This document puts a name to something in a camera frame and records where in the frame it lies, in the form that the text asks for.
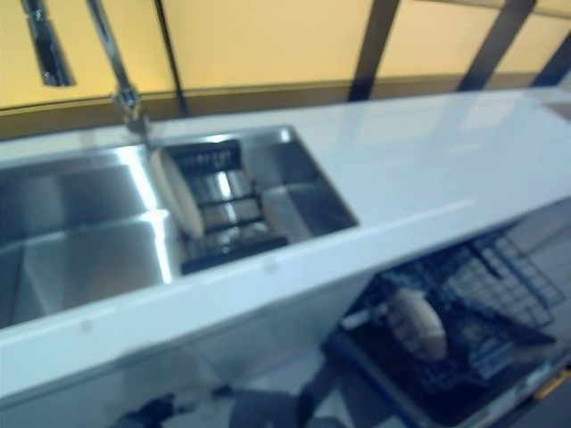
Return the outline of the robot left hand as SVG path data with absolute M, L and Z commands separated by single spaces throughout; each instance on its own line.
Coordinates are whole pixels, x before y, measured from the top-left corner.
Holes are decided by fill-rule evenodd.
M 162 424 L 185 411 L 183 405 L 175 402 L 172 394 L 152 399 L 136 411 L 128 412 L 116 423 L 116 427 L 151 428 Z

